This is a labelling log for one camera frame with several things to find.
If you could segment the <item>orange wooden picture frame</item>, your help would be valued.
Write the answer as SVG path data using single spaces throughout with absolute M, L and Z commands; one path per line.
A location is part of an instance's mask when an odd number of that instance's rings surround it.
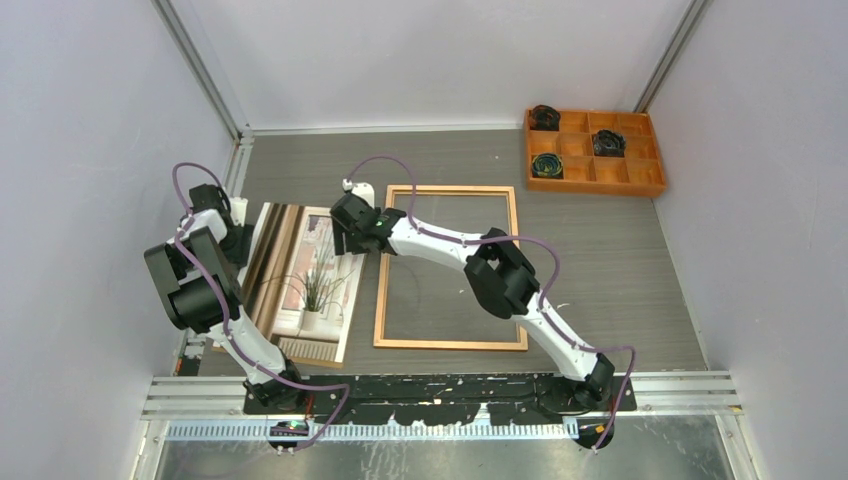
M 458 186 L 458 185 L 423 185 L 416 188 L 417 194 L 424 196 L 471 196 L 471 197 L 503 197 L 506 202 L 509 232 L 518 233 L 517 205 L 515 189 L 511 186 Z M 471 350 L 471 351 L 507 351 L 526 352 L 528 335 L 520 326 L 516 326 L 517 340 L 513 342 L 482 342 L 459 340 L 412 340 L 389 339 L 385 337 L 387 318 L 387 301 L 389 293 L 390 263 L 388 255 L 380 260 L 377 306 L 374 322 L 373 345 L 377 348 L 395 349 L 432 349 L 432 350 Z

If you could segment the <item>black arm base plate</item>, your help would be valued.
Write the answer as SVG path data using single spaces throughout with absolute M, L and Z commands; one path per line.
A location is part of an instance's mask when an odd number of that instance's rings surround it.
M 632 385 L 615 377 L 590 405 L 577 384 L 552 373 L 314 375 L 304 389 L 270 381 L 243 385 L 248 415 L 306 415 L 334 425 L 468 425 L 488 414 L 495 426 L 547 425 L 565 415 L 636 410 Z

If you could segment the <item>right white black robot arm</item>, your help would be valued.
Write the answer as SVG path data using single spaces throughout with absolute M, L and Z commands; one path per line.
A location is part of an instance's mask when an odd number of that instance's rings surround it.
M 614 365 L 549 302 L 548 288 L 520 249 L 527 238 L 497 228 L 466 233 L 438 227 L 402 210 L 374 207 L 352 192 L 331 207 L 330 215 L 337 254 L 415 257 L 462 272 L 483 310 L 523 328 L 572 381 L 577 406 L 596 410 L 610 398 Z

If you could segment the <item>plant window photo print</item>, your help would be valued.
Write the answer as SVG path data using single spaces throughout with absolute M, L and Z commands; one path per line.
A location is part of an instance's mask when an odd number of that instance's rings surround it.
M 266 202 L 251 224 L 247 316 L 293 361 L 342 367 L 366 256 L 336 253 L 325 207 Z

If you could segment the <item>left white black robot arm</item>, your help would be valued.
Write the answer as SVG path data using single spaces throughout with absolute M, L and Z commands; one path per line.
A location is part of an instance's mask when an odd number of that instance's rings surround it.
M 222 187 L 189 190 L 189 211 L 174 237 L 147 249 L 144 261 L 171 323 L 205 335 L 245 371 L 248 397 L 284 414 L 298 412 L 307 389 L 294 363 L 267 340 L 241 299 L 253 227 L 233 220 Z

